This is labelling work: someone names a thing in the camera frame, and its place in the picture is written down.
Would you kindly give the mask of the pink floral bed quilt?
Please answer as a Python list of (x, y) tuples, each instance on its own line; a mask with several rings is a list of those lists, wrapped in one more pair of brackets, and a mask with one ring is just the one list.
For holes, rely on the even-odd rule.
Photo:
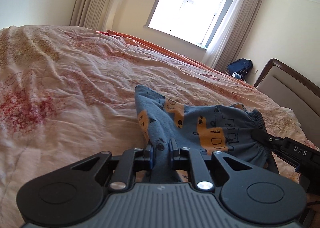
[(122, 38), (72, 26), (1, 30), (1, 227), (20, 227), (19, 188), (103, 150), (146, 143), (134, 89), (189, 106), (243, 104), (268, 133), (307, 146), (298, 121), (256, 89)]

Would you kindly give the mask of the bright window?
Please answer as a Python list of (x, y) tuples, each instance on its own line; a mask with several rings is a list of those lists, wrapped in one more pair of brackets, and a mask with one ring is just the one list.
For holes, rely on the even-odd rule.
[(207, 48), (234, 0), (155, 0), (146, 26)]

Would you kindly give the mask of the blue patterned children's pants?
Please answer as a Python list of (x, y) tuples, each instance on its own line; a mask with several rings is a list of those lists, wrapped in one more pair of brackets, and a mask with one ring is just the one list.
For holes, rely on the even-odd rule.
[(189, 147), (203, 155), (224, 151), (255, 166), (278, 173), (272, 152), (254, 141), (251, 131), (266, 131), (262, 114), (231, 106), (187, 106), (161, 95), (149, 87), (135, 87), (138, 124), (154, 149), (155, 166), (149, 181), (180, 182), (169, 162), (170, 140), (177, 147)]

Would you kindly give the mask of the wooden padded headboard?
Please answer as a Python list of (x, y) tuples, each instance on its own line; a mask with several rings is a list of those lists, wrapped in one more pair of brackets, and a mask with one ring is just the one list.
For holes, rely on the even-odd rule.
[(308, 140), (319, 146), (319, 87), (277, 59), (271, 59), (254, 87), (279, 106), (291, 109)]

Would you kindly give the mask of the orange bed sheet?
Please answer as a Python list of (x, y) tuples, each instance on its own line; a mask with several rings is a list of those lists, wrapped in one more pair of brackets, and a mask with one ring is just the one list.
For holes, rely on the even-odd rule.
[(248, 86), (249, 88), (251, 89), (254, 89), (254, 87), (244, 81), (241, 81), (241, 80), (238, 80), (236, 78), (233, 78), (229, 75), (226, 75), (225, 73), (222, 73), (220, 71), (217, 71), (215, 69), (212, 69), (210, 68), (209, 66), (203, 64), (202, 62), (199, 62), (197, 60), (194, 60), (194, 59), (191, 59), (185, 55), (181, 55), (181, 54), (178, 54), (176, 52), (173, 52), (171, 50), (168, 50), (164, 47), (161, 47), (159, 45), (156, 45), (152, 42), (149, 42), (149, 41), (146, 41), (144, 39), (140, 39), (138, 37), (135, 37), (135, 36), (132, 36), (132, 35), (128, 35), (128, 34), (124, 34), (124, 33), (119, 33), (119, 32), (115, 32), (113, 30), (107, 30), (105, 32), (102, 32), (102, 31), (97, 31), (101, 34), (104, 34), (104, 35), (107, 35), (107, 36), (112, 36), (112, 37), (115, 37), (115, 38), (122, 38), (124, 40), (124, 42), (126, 44), (129, 44), (129, 45), (133, 45), (133, 46), (136, 46), (136, 47), (141, 47), (141, 48), (144, 48), (144, 49), (147, 49), (147, 50), (150, 50), (150, 51), (155, 51), (155, 52), (159, 52), (161, 53), (162, 55), (165, 55), (167, 57), (170, 57), (170, 58), (174, 58), (176, 60), (179, 60), (181, 62), (185, 62), (186, 64), (189, 64), (189, 65), (193, 65), (195, 67), (198, 67), (200, 69), (204, 69), (204, 70), (207, 70), (207, 71), (210, 71), (210, 72), (213, 72), (213, 73), (217, 73), (217, 74), (220, 74), (220, 75), (223, 75), (225, 77), (228, 77), (230, 79), (232, 79), (233, 81), (236, 81), (238, 82), (239, 84), (243, 85), (243, 86)]

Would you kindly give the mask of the beige right curtain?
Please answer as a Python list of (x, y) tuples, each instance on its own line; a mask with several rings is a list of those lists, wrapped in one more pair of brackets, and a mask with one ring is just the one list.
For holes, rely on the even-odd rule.
[(236, 60), (263, 0), (233, 0), (219, 25), (202, 63), (223, 72)]

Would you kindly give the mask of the dark blue backpack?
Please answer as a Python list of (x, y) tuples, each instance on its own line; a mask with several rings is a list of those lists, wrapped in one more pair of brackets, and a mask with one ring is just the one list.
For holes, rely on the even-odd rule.
[(233, 73), (237, 73), (237, 75), (241, 76), (241, 79), (244, 80), (245, 76), (249, 73), (249, 71), (253, 68), (253, 62), (247, 59), (239, 59), (227, 66), (227, 71), (231, 75)]

